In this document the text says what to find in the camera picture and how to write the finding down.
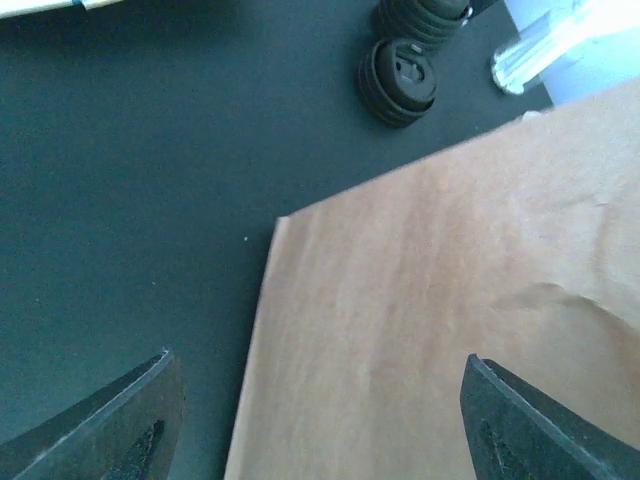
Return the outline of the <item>large brown paper bag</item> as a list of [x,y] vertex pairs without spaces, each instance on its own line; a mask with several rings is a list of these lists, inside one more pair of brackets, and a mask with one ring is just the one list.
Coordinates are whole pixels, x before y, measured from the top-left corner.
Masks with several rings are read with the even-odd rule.
[[225,475],[470,479],[467,357],[639,443],[639,84],[279,219]]

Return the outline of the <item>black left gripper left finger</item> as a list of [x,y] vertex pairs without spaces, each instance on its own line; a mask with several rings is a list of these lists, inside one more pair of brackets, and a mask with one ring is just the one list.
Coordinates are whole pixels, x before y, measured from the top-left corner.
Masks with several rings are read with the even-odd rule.
[[1,444],[3,479],[166,479],[184,418],[179,359],[165,350]]

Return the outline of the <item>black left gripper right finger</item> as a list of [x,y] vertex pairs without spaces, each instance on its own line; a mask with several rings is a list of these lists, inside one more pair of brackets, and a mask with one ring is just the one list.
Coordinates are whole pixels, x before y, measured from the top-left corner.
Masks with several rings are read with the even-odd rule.
[[478,479],[637,479],[639,451],[490,359],[468,356],[460,407]]

